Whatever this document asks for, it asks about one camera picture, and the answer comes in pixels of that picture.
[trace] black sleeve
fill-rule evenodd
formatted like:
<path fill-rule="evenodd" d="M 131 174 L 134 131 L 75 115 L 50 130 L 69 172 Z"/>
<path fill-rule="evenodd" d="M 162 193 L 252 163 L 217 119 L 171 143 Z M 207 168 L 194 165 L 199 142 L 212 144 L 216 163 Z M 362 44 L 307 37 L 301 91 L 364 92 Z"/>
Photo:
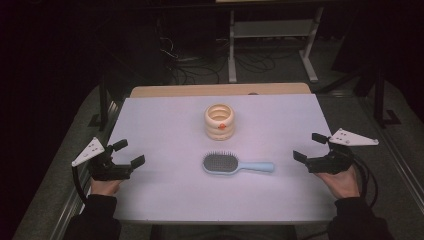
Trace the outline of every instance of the black sleeve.
<path fill-rule="evenodd" d="M 330 240 L 393 240 L 384 219 L 374 216 L 363 198 L 345 198 L 335 202 L 337 216 L 330 222 Z"/>
<path fill-rule="evenodd" d="M 89 195 L 83 212 L 71 219 L 63 239 L 118 240 L 121 224 L 113 218 L 116 203 L 115 197 Z"/>

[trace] person's arm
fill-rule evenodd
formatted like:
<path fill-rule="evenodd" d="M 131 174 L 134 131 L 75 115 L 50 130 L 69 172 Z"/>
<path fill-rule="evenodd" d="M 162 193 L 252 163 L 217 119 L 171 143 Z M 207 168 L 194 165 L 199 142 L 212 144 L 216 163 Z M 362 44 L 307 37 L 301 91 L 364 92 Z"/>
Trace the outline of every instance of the person's arm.
<path fill-rule="evenodd" d="M 80 215 L 68 224 L 64 240 L 118 240 L 121 224 L 113 218 L 117 200 L 113 195 L 122 181 L 91 180 L 91 194 Z"/>
<path fill-rule="evenodd" d="M 338 199 L 335 202 L 337 216 L 328 226 L 330 240 L 391 240 L 384 219 L 374 216 L 371 208 L 360 197 L 356 173 L 353 166 L 347 171 L 332 175 L 315 174 L 328 186 Z"/>

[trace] hand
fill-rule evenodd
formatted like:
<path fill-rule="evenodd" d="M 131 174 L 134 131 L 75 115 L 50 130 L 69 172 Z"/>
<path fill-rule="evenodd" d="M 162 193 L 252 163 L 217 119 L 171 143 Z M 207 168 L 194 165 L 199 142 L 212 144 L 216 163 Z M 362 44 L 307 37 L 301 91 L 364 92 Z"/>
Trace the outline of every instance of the hand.
<path fill-rule="evenodd" d="M 347 171 L 334 175 L 329 173 L 316 173 L 315 175 L 324 181 L 337 199 L 359 197 L 358 182 L 353 166 L 350 166 Z"/>
<path fill-rule="evenodd" d="M 119 190 L 119 184 L 123 180 L 96 181 L 91 179 L 91 194 L 113 196 Z"/>

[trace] hairbrush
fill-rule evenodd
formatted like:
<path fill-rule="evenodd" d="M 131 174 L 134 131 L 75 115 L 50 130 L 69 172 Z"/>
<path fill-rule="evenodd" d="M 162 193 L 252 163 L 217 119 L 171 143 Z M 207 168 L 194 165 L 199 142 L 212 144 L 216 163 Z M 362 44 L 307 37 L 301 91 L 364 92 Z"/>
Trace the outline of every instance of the hairbrush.
<path fill-rule="evenodd" d="M 203 169 L 210 174 L 231 175 L 240 169 L 273 172 L 271 162 L 239 162 L 238 158 L 229 152 L 211 152 L 203 159 Z"/>

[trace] hairbrush handle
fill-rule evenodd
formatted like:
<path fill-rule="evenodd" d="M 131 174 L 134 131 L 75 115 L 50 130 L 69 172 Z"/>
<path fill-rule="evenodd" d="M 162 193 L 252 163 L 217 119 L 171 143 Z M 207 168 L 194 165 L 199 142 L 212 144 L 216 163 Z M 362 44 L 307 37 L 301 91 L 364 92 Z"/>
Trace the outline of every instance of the hairbrush handle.
<path fill-rule="evenodd" d="M 253 163 L 240 163 L 239 169 L 247 169 L 247 170 L 255 170 L 261 172 L 273 172 L 274 171 L 274 163 L 272 162 L 253 162 Z"/>

